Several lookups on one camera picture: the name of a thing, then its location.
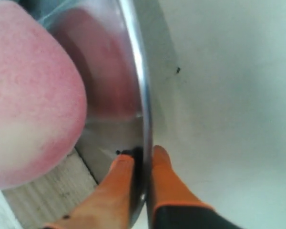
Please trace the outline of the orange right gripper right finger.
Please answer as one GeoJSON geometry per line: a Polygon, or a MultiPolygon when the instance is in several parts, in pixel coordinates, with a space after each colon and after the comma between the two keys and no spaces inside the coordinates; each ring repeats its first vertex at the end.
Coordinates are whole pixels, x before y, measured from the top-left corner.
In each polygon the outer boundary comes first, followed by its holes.
{"type": "Polygon", "coordinates": [[[151,172],[151,228],[238,229],[202,202],[174,172],[167,151],[153,148],[151,172]]]}

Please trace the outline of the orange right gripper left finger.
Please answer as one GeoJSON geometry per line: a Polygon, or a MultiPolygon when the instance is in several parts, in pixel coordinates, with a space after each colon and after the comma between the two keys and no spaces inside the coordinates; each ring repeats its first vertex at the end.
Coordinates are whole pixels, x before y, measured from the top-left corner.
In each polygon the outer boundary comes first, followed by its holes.
{"type": "Polygon", "coordinates": [[[134,159],[119,155],[101,184],[80,205],[45,229],[128,229],[134,159]]]}

